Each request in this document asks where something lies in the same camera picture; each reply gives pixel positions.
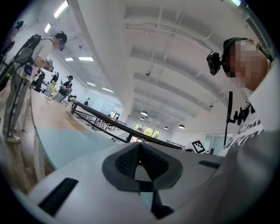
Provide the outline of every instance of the black backpack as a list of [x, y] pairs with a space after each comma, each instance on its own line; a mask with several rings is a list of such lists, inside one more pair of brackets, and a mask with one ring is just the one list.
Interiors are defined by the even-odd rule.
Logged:
[[41, 41], [41, 36], [38, 34], [33, 35], [25, 42], [14, 57], [14, 62], [19, 64], [27, 64], [33, 62], [32, 54], [34, 49]]

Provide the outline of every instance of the air vent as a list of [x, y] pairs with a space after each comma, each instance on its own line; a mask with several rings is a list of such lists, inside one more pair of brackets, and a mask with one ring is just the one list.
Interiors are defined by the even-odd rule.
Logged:
[[256, 34], [257, 38], [259, 39], [261, 45], [263, 48], [267, 49], [266, 43], [263, 40], [262, 35], [260, 34], [260, 32], [258, 31], [257, 27], [255, 26], [255, 24], [253, 23], [253, 21], [251, 19], [246, 19], [245, 20], [248, 25], [252, 28], [252, 30], [254, 31], [254, 33]]

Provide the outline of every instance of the light blue table surface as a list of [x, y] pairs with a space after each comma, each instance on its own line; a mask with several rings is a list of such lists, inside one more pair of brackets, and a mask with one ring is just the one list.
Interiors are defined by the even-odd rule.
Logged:
[[41, 127], [36, 128], [36, 132], [46, 157], [55, 169], [82, 155], [117, 144], [98, 132]]

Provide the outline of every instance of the shoe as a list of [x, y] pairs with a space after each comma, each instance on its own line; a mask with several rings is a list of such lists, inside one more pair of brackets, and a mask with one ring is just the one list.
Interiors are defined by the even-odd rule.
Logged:
[[7, 137], [5, 141], [8, 143], [18, 144], [21, 142], [21, 138], [18, 136], [11, 136], [11, 137]]

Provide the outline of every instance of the table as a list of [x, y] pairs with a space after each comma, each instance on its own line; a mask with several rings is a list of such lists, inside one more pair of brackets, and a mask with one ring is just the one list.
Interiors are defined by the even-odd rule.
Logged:
[[47, 100], [43, 94], [32, 90], [28, 106], [30, 103], [35, 126], [34, 164], [38, 182], [45, 177], [44, 154], [51, 165], [59, 169], [82, 155], [117, 144], [66, 112], [62, 104]]

